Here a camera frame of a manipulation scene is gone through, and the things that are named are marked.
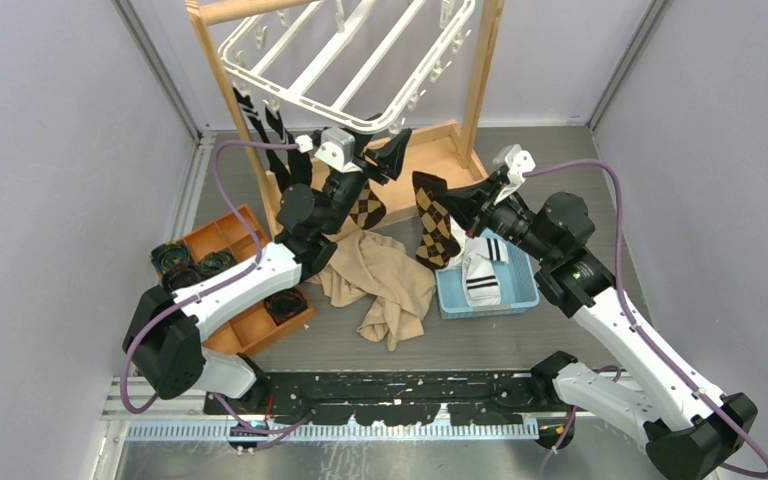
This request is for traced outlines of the brown argyle sock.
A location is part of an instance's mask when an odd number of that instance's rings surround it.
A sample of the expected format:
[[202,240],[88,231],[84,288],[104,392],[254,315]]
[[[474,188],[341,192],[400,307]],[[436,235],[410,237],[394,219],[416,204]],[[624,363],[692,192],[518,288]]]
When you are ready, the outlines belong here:
[[367,184],[360,191],[358,199],[349,211],[351,220],[361,229],[377,226],[387,215],[387,207]]
[[448,183],[439,176],[414,171],[412,186],[422,227],[415,258],[431,270],[443,270],[462,250],[452,232],[450,214],[437,199],[448,191]]

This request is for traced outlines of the black white-striped sock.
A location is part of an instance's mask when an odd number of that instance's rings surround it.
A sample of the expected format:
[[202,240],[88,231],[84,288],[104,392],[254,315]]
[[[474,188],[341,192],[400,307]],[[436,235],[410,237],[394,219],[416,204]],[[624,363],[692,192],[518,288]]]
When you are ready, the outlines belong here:
[[270,139],[261,121],[260,115],[254,107],[251,97],[243,94],[236,86],[232,87],[235,100],[243,116],[248,120],[252,129],[254,129],[262,142],[269,143]]
[[[295,137],[287,130],[283,118],[277,107],[264,107],[264,115],[269,127],[275,131],[282,143],[291,144],[295,142]],[[287,188],[304,184],[310,186],[313,180],[313,167],[310,156],[299,150],[287,150],[286,162],[278,161],[280,166],[270,166],[270,171],[274,174],[280,192]]]

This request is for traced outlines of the white plastic clip hanger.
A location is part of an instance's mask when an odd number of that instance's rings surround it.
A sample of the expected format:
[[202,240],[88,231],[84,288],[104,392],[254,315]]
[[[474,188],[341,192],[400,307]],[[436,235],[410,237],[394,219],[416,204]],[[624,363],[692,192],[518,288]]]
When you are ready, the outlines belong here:
[[396,133],[470,35],[474,1],[313,1],[248,17],[217,54],[270,109]]

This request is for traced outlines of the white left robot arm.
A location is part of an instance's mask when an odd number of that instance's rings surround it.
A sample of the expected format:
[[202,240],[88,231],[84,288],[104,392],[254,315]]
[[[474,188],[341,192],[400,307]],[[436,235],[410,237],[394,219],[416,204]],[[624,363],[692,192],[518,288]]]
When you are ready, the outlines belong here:
[[411,137],[411,129],[404,128],[371,148],[358,134],[328,128],[288,144],[328,166],[323,186],[285,188],[276,215],[281,232],[269,243],[257,243],[248,259],[173,292],[161,286],[145,291],[123,340],[123,368],[136,368],[157,399],[195,389],[228,397],[244,414],[258,412],[267,389],[253,362],[210,349],[204,341],[241,312],[323,270],[336,250],[331,235],[369,182],[384,185],[399,178]]

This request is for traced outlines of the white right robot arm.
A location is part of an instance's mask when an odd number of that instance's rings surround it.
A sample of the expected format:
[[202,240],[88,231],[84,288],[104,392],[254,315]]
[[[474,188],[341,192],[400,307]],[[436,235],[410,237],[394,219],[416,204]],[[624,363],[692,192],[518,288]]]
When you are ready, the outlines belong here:
[[532,372],[531,397],[544,410],[580,407],[635,439],[667,479],[703,479],[743,445],[733,430],[749,430],[756,405],[726,395],[684,361],[618,288],[614,274],[587,248],[595,230],[587,205],[558,192],[538,212],[513,193],[498,196],[487,180],[448,190],[437,201],[470,237],[489,230],[536,259],[535,281],[546,300],[590,332],[639,388],[623,387],[565,352]]

